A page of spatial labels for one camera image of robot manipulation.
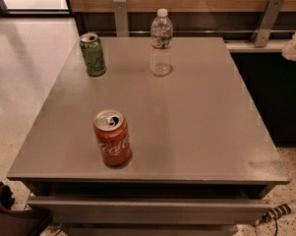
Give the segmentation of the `red coke can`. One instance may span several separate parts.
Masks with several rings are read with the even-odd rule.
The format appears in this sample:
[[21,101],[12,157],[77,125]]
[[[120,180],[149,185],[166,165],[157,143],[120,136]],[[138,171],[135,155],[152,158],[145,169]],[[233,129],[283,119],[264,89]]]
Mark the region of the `red coke can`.
[[105,109],[97,113],[93,120],[93,130],[105,164],[119,166],[129,159],[128,123],[119,111]]

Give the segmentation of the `clear plastic water bottle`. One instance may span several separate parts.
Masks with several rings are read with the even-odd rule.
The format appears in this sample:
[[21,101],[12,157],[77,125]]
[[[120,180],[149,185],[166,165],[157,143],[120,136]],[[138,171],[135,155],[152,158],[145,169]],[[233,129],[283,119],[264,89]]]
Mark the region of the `clear plastic water bottle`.
[[171,72],[170,48],[173,38],[173,25],[164,8],[157,10],[157,17],[150,27],[150,71],[157,77]]

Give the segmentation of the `green soda can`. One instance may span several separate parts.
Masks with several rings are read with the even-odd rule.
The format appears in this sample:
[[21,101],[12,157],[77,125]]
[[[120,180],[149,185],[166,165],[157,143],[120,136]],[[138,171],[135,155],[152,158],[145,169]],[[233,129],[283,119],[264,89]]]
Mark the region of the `green soda can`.
[[87,73],[91,77],[99,77],[106,72],[101,40],[94,32],[81,36],[80,47],[87,66]]

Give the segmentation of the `grey drawer cabinet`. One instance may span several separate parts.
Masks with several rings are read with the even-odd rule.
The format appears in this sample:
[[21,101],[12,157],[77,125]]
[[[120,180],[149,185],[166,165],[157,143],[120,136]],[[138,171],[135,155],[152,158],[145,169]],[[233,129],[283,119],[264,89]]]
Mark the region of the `grey drawer cabinet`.
[[[163,78],[147,39],[102,45],[98,78],[72,50],[9,171],[30,205],[73,236],[217,235],[255,222],[289,177],[223,40],[176,39]],[[103,162],[93,130],[105,109],[128,123],[119,166]]]

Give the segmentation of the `black object bottom left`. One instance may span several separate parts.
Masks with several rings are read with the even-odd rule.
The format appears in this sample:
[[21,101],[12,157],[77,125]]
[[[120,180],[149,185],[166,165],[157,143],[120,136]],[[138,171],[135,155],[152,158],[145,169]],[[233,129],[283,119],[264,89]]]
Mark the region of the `black object bottom left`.
[[11,210],[14,201],[10,187],[0,182],[0,236],[39,236],[52,221],[51,212],[39,207]]

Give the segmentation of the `right metal bracket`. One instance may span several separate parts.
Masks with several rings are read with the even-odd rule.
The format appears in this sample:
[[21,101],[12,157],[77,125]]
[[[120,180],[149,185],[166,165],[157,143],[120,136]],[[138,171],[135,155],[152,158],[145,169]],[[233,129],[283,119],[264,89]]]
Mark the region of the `right metal bracket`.
[[251,37],[251,42],[256,48],[264,48],[267,46],[271,30],[284,1],[285,0],[267,0],[266,8],[262,14],[259,25]]

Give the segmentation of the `metal bracket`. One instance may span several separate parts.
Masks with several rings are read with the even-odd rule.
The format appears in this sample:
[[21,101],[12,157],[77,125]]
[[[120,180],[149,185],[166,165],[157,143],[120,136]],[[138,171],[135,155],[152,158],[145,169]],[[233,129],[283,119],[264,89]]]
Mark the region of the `metal bracket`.
[[129,36],[129,21],[128,21],[128,8],[126,0],[113,1],[114,20],[116,35],[118,37]]
[[256,48],[264,48],[267,46],[271,30],[284,1],[285,0],[267,0],[266,8],[262,14],[259,25],[251,37],[251,42]]

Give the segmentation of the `left metal bracket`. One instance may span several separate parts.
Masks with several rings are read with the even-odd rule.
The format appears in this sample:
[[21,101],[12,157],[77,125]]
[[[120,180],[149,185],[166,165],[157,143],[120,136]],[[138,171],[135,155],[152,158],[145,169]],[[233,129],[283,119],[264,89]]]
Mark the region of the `left metal bracket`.
[[129,21],[128,21],[128,8],[126,0],[113,1],[114,20],[116,35],[118,37],[129,36]]

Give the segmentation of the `horizontal metal rail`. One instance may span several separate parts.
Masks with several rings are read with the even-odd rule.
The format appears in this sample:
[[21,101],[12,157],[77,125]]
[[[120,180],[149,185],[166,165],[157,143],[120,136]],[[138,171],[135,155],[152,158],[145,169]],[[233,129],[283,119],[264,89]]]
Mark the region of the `horizontal metal rail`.
[[[117,31],[95,31],[92,30],[92,32],[95,32],[96,34],[117,34]],[[214,33],[235,33],[235,34],[240,34],[240,33],[247,33],[247,34],[253,34],[253,33],[257,33],[257,30],[191,30],[191,31],[187,31],[187,30],[176,30],[174,31],[175,34],[182,34],[182,33],[186,33],[186,34],[214,34]],[[296,32],[296,30],[288,30],[288,29],[272,29],[269,31],[270,33],[291,33],[294,34]],[[130,35],[130,34],[150,34],[149,30],[130,30],[130,31],[126,31],[126,34]]]

